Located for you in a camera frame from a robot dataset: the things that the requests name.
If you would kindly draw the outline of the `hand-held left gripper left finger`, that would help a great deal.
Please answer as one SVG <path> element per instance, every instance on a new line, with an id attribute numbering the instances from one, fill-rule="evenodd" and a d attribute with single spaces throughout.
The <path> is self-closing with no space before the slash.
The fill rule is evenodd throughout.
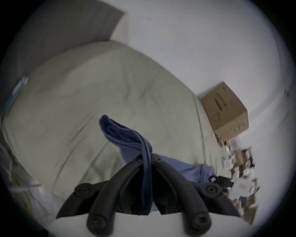
<path id="1" fill-rule="evenodd" d="M 143 160 L 135 158 L 108 181 L 77 185 L 62 205 L 56 219 L 74 217 L 86 214 L 88 211 L 87 229 L 95 236 L 111 235 L 120 193 L 142 169 L 142 166 Z"/>

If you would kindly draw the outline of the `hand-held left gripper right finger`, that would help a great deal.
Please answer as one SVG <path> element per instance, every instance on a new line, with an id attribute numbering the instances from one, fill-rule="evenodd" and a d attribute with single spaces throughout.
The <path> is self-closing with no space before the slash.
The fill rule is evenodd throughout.
<path id="1" fill-rule="evenodd" d="M 202 236 L 208 232 L 210 214 L 240 217 L 219 184 L 189 181 L 158 155 L 151 158 L 153 202 L 161 215 L 182 213 L 186 234 Z"/>

